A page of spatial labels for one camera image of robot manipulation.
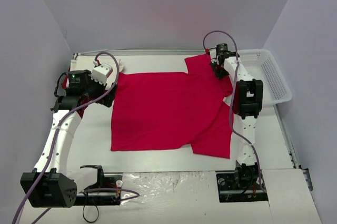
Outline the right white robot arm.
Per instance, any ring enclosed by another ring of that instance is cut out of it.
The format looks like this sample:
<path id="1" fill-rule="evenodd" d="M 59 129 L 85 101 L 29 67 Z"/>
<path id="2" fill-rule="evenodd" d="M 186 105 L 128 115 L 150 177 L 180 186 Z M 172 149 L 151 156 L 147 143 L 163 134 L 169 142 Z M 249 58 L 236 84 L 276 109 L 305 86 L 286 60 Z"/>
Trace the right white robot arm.
<path id="1" fill-rule="evenodd" d="M 262 181 L 259 157 L 255 148 L 257 117 L 262 110 L 262 80 L 254 78 L 243 66 L 240 57 L 229 51 L 227 44 L 210 49 L 210 66 L 218 79 L 228 76 L 233 86 L 230 99 L 232 139 L 238 140 L 234 184 L 241 189 Z"/>

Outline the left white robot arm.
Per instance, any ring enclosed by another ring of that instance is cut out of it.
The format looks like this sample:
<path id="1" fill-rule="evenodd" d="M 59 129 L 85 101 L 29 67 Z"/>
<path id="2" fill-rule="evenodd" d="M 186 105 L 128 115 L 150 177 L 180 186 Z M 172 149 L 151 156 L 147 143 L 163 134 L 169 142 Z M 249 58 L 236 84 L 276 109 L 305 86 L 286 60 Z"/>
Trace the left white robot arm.
<path id="1" fill-rule="evenodd" d="M 34 208 L 70 208 L 76 196 L 88 187 L 101 191 L 106 178 L 100 165 L 84 165 L 79 172 L 67 172 L 67 159 L 75 132 L 85 109 L 92 103 L 111 107 L 117 84 L 106 89 L 113 69 L 101 65 L 89 70 L 67 72 L 65 95 L 57 97 L 53 123 L 44 150 L 31 172 L 24 172 L 21 186 Z"/>

